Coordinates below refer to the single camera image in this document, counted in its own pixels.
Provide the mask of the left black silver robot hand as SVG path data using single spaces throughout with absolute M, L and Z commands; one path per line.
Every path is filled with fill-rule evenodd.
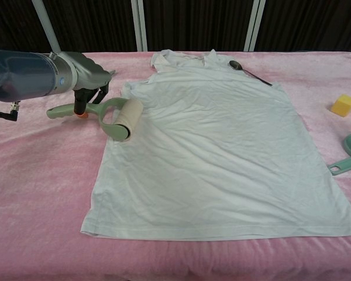
M 72 52 L 70 56 L 77 72 L 77 82 L 73 88 L 74 113 L 83 116 L 87 104 L 95 95 L 92 103 L 99 104 L 108 94 L 112 74 L 82 53 Z

